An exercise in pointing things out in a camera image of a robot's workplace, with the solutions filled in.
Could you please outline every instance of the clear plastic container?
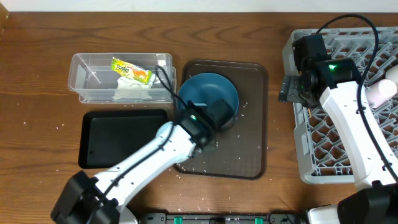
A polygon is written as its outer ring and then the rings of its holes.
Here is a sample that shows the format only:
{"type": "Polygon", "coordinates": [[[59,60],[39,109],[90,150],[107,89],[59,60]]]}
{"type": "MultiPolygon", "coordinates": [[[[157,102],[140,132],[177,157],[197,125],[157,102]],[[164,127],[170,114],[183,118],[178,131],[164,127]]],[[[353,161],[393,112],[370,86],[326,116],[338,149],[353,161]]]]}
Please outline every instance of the clear plastic container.
{"type": "MultiPolygon", "coordinates": [[[[82,103],[172,103],[171,94],[155,76],[158,65],[165,69],[175,91],[175,69],[169,54],[78,53],[72,57],[68,88],[80,94],[82,103]],[[122,85],[120,74],[111,69],[113,57],[152,70],[152,86],[122,85]]],[[[167,83],[162,72],[159,76],[167,83]]]]}

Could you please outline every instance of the green clip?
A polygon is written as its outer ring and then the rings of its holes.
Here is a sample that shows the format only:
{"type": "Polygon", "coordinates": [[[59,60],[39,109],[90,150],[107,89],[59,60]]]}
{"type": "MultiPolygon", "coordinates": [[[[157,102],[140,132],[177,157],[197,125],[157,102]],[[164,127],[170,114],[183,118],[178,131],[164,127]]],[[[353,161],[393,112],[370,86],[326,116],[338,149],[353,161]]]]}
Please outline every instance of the green clip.
{"type": "Polygon", "coordinates": [[[174,217],[174,224],[182,224],[182,217],[174,217]]]}
{"type": "Polygon", "coordinates": [[[255,218],[254,224],[262,224],[262,218],[255,218]]]}

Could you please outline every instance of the transparent plastic bin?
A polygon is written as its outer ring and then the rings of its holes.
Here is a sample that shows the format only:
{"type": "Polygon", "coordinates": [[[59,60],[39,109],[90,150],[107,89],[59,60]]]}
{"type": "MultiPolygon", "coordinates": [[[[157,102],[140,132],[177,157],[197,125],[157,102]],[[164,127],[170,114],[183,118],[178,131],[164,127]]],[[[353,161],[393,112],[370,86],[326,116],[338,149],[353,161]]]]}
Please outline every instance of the transparent plastic bin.
{"type": "MultiPolygon", "coordinates": [[[[176,90],[175,69],[172,56],[155,53],[78,53],[72,57],[69,71],[68,88],[80,94],[82,103],[172,103],[170,93],[162,86],[157,77],[147,89],[118,89],[120,74],[111,70],[113,57],[138,65],[152,71],[162,66],[176,90]]],[[[167,83],[162,72],[160,78],[167,83]]]]}
{"type": "MultiPolygon", "coordinates": [[[[316,33],[317,29],[295,30],[282,50],[285,75],[299,75],[294,64],[292,44],[295,40],[316,33]]],[[[398,64],[398,27],[378,27],[379,50],[364,82],[368,87],[385,77],[398,64]]],[[[371,28],[323,29],[326,50],[332,59],[349,57],[363,73],[374,48],[371,28]]],[[[298,169],[307,184],[353,183],[354,177],[344,145],[335,125],[325,111],[314,109],[312,117],[300,103],[293,103],[294,140],[298,169]]],[[[387,143],[398,157],[398,95],[373,110],[387,143]]]]}

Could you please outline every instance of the white cylindrical object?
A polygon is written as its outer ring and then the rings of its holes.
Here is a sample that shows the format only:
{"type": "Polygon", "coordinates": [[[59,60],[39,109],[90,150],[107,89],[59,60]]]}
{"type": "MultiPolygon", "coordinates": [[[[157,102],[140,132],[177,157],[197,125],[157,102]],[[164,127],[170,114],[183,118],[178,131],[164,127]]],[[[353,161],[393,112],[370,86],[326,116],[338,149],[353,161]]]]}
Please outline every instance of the white cylindrical object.
{"type": "Polygon", "coordinates": [[[398,85],[398,65],[386,71],[386,79],[391,80],[398,85]]]}
{"type": "Polygon", "coordinates": [[[366,90],[366,98],[372,108],[378,108],[397,93],[397,85],[388,79],[383,79],[366,90]]]}

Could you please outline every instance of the candy wrapper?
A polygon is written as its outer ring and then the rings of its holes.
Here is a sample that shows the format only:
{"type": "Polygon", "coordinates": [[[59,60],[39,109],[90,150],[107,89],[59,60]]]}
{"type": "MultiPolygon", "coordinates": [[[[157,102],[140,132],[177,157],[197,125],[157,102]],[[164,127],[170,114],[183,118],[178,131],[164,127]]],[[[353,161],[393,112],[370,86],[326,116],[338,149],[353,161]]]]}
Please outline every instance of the candy wrapper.
{"type": "Polygon", "coordinates": [[[117,58],[113,58],[111,69],[119,73],[122,77],[137,80],[143,84],[147,84],[152,75],[152,71],[150,70],[145,70],[140,66],[123,62],[122,60],[117,58]]]}

